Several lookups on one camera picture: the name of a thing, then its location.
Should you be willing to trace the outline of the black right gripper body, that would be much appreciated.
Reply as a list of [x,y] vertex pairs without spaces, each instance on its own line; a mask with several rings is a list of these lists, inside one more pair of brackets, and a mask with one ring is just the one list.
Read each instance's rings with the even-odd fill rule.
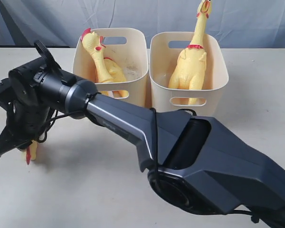
[[46,75],[60,80],[61,67],[48,48],[39,40],[34,47],[40,57],[9,71],[0,81],[0,107],[7,114],[6,125],[32,136],[32,141],[43,143],[54,121],[57,110],[41,100],[42,79]]

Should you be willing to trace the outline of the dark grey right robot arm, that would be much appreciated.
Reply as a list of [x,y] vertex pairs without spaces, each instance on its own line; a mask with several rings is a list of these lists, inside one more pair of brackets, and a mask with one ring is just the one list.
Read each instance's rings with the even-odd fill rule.
[[191,109],[157,112],[98,92],[96,85],[63,70],[40,41],[39,58],[0,81],[7,112],[0,157],[24,150],[52,123],[88,118],[136,146],[141,171],[163,200],[196,215],[240,214],[285,228],[285,170],[250,147],[216,118]]

